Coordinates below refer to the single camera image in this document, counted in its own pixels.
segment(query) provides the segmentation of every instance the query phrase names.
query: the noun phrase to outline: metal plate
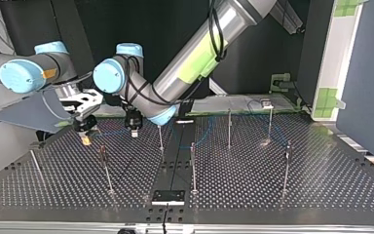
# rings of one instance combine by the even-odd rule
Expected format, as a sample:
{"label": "metal plate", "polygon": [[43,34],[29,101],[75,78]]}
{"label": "metal plate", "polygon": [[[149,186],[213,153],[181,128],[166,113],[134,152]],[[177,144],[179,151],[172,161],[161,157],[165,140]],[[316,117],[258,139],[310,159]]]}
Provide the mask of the metal plate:
{"label": "metal plate", "polygon": [[[374,224],[374,171],[369,162],[308,116],[198,118],[198,195],[190,195],[195,223]],[[294,145],[283,193],[284,147]]]}
{"label": "metal plate", "polygon": [[[113,131],[121,128],[122,120],[102,120],[99,126],[104,132]],[[227,126],[227,116],[197,118],[199,193],[191,194],[192,185],[180,182],[192,181],[191,173],[177,174],[171,187],[186,191],[186,205],[169,207],[166,220],[170,217],[172,222],[194,224],[374,225],[374,167],[309,116],[275,115],[268,145],[262,145],[267,137],[267,116],[233,116],[231,150],[227,148]],[[169,125],[163,128],[165,142],[178,142],[170,140],[170,130]],[[294,145],[294,157],[288,191],[283,195],[283,154],[288,140]],[[111,155],[115,196],[107,193],[107,180],[96,158],[102,143]],[[178,155],[189,152],[184,148],[189,145],[183,141]],[[20,166],[16,162],[14,170],[10,167],[2,173],[0,220],[163,220],[159,217],[164,213],[151,207],[162,154],[157,127],[150,123],[138,139],[129,134],[102,136],[91,147],[82,146],[75,133],[67,132],[38,153],[38,160],[45,185],[30,159],[21,161]]]}
{"label": "metal plate", "polygon": [[[15,163],[13,171],[0,181],[0,210],[111,212],[114,221],[121,220],[120,211],[142,211],[151,201],[162,161],[159,132],[157,126],[145,121],[139,138],[131,138],[123,126],[123,120],[100,120],[103,136],[89,147],[83,146],[72,130],[61,136],[36,153],[43,180],[32,160]],[[163,138],[168,142],[169,127],[163,127]],[[105,170],[99,163],[102,144],[109,157],[113,195],[108,194]],[[125,216],[125,220],[131,218],[141,221],[137,216]]]}

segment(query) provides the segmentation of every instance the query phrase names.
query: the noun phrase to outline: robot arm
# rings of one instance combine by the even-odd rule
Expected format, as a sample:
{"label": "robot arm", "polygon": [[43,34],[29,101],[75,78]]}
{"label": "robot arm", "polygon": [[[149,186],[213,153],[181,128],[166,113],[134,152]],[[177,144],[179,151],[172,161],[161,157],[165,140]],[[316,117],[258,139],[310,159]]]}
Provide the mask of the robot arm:
{"label": "robot arm", "polygon": [[35,53],[30,57],[0,54],[0,84],[17,94],[45,90],[52,85],[65,111],[71,114],[75,131],[83,143],[89,143],[87,136],[96,129],[91,114],[99,109],[102,95],[95,90],[79,89],[81,79],[63,43],[36,46]]}
{"label": "robot arm", "polygon": [[119,44],[116,56],[95,68],[94,81],[105,93],[124,97],[150,121],[164,125],[175,113],[177,99],[220,62],[216,49],[226,49],[246,28],[266,17],[275,3],[276,0],[223,1],[216,12],[215,25],[210,17],[152,85],[137,67],[143,58],[142,48],[129,43]]}

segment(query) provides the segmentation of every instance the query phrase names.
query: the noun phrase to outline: small black object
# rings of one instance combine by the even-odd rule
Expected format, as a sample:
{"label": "small black object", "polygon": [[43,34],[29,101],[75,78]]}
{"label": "small black object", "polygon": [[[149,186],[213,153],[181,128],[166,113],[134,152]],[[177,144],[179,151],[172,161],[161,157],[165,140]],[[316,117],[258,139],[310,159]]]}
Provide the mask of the small black object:
{"label": "small black object", "polygon": [[153,201],[160,203],[184,202],[184,190],[156,190],[154,192]]}
{"label": "small black object", "polygon": [[129,104],[123,104],[123,109],[126,111],[126,119],[124,126],[128,130],[140,130],[142,128],[142,115],[139,110]]}
{"label": "small black object", "polygon": [[117,234],[136,234],[134,230],[121,229]]}
{"label": "small black object", "polygon": [[79,133],[86,132],[95,125],[96,125],[96,118],[93,115],[90,115],[83,121],[78,121],[74,119],[74,122],[72,123],[72,127],[74,128],[74,131],[79,132]]}

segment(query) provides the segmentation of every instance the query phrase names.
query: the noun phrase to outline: green tape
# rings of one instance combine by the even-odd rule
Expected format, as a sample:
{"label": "green tape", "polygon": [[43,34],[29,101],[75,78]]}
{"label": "green tape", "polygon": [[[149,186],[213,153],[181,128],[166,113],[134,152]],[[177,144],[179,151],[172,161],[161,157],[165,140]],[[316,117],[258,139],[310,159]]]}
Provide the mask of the green tape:
{"label": "green tape", "polygon": [[[220,47],[220,39],[215,35],[217,48]],[[216,54],[211,44],[209,33],[202,39],[193,53],[184,61],[178,70],[178,78],[187,84],[193,84],[199,77],[207,77],[218,65],[215,61]]]}
{"label": "green tape", "polygon": [[334,17],[354,16],[359,0],[338,0]]}
{"label": "green tape", "polygon": [[315,118],[331,118],[333,109],[336,107],[337,89],[320,88],[318,90],[318,99],[314,111]]}

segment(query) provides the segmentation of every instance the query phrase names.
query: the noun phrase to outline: metal post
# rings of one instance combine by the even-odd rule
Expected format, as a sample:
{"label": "metal post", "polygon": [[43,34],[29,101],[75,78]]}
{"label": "metal post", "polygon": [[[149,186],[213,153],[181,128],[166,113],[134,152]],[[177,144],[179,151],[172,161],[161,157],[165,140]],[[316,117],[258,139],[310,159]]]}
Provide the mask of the metal post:
{"label": "metal post", "polygon": [[262,105],[262,108],[264,110],[270,110],[270,114],[269,114],[269,131],[267,133],[267,138],[266,140],[264,140],[264,142],[262,143],[262,145],[268,145],[271,141],[271,133],[272,133],[272,122],[273,122],[273,109],[274,107],[272,106],[272,102],[265,98],[265,99],[261,99],[260,100],[261,102],[261,105]]}
{"label": "metal post", "polygon": [[37,171],[39,173],[39,176],[42,178],[42,181],[44,181],[44,175],[42,174],[41,167],[39,166],[38,160],[36,159],[35,152],[33,151],[33,149],[29,150],[29,152],[32,155],[32,160],[33,160],[33,163],[35,165],[35,168],[37,169]]}
{"label": "metal post", "polygon": [[197,190],[197,183],[196,183],[196,144],[193,142],[191,143],[191,165],[193,168],[193,194],[197,194],[199,191]]}
{"label": "metal post", "polygon": [[108,167],[105,167],[105,173],[107,174],[107,179],[108,179],[108,184],[109,184],[109,192],[114,193],[114,189],[112,188],[112,183],[111,183],[111,177],[108,172]]}
{"label": "metal post", "polygon": [[108,193],[114,194],[115,192],[114,192],[114,188],[112,187],[111,176],[110,176],[109,171],[108,171],[107,150],[106,150],[106,147],[105,147],[104,144],[102,144],[101,147],[99,148],[99,161],[101,163],[101,166],[104,168],[105,174],[107,176],[108,186],[109,186]]}
{"label": "metal post", "polygon": [[270,109],[270,117],[269,117],[269,133],[267,135],[267,140],[271,140],[271,132],[272,132],[272,120],[273,120],[273,106]]}
{"label": "metal post", "polygon": [[229,149],[232,147],[232,110],[229,109],[229,144],[228,147]]}
{"label": "metal post", "polygon": [[161,126],[160,125],[159,125],[159,136],[160,136],[160,150],[164,151],[164,147],[163,147],[163,135],[162,135],[162,132],[161,132]]}
{"label": "metal post", "polygon": [[283,183],[283,197],[285,193],[287,192],[287,178],[288,178],[288,172],[289,172],[289,166],[291,163],[291,159],[293,157],[293,146],[290,141],[287,142],[286,151],[284,153],[285,159],[286,159],[286,171],[284,173],[284,183]]}

